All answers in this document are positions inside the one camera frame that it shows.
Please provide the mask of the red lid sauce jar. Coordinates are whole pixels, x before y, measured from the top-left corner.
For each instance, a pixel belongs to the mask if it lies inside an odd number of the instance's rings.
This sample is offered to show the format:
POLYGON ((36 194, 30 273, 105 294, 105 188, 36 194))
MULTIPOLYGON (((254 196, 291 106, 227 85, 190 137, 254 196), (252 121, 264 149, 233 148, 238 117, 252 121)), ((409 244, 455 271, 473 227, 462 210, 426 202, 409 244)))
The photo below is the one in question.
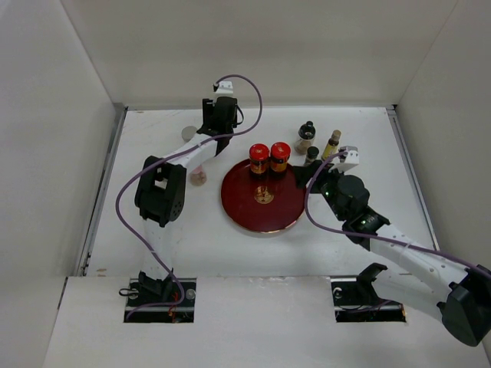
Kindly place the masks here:
POLYGON ((269 170, 269 148, 255 143, 249 149, 249 173, 255 179, 265 179, 269 170))
POLYGON ((285 142, 273 143, 270 149, 270 170, 275 175, 286 173, 291 148, 285 142))

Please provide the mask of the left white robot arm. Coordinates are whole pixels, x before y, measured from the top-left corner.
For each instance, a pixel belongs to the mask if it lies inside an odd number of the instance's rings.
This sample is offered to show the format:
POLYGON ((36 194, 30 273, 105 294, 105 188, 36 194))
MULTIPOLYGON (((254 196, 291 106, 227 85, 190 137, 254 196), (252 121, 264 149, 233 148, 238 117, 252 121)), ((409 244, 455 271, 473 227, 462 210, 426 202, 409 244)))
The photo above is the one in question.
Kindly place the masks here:
POLYGON ((143 219, 144 237, 152 250, 145 257, 138 276, 139 293, 155 305, 171 301, 175 284, 169 276, 172 245, 166 238, 169 224, 180 216, 188 174, 218 154, 229 144, 229 134, 237 127, 238 102, 234 97, 203 100, 203 125, 176 151, 175 156, 145 173, 139 180, 135 205, 143 219), (211 140, 214 136, 225 138, 211 140))

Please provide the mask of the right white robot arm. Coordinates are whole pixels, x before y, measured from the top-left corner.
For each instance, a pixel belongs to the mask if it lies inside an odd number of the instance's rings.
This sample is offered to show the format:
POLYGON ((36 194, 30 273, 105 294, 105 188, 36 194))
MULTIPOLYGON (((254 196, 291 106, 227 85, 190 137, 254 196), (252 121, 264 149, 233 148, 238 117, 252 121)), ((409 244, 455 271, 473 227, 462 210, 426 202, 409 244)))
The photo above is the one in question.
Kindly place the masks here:
POLYGON ((317 160, 296 166, 296 186, 323 196, 342 223, 339 234, 409 274, 399 278, 386 265, 371 264, 357 276, 358 298, 406 304, 439 320, 459 342, 479 345, 490 332, 489 269, 418 245, 368 205, 363 181, 345 174, 343 165, 317 160))

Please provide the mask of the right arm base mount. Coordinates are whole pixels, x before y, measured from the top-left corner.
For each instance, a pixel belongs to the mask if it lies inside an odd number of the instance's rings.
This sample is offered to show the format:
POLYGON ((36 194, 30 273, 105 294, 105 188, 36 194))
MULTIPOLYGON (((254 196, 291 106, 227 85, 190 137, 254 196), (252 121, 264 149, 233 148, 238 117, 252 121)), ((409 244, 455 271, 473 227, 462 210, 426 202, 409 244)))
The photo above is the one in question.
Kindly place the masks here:
POLYGON ((338 323, 406 322, 404 306, 380 298, 373 282, 387 267, 373 263, 360 274, 331 278, 334 317, 338 323))

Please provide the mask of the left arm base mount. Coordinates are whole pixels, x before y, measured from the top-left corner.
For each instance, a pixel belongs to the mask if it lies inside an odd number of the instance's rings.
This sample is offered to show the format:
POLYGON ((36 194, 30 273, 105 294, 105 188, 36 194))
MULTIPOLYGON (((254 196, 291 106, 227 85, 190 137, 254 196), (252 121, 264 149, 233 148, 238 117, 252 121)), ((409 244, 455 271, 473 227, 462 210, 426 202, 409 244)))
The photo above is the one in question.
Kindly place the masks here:
POLYGON ((195 278, 179 279, 180 287, 170 276, 152 279, 144 272, 130 279, 118 294, 125 298, 124 323, 191 324, 194 321, 195 278))

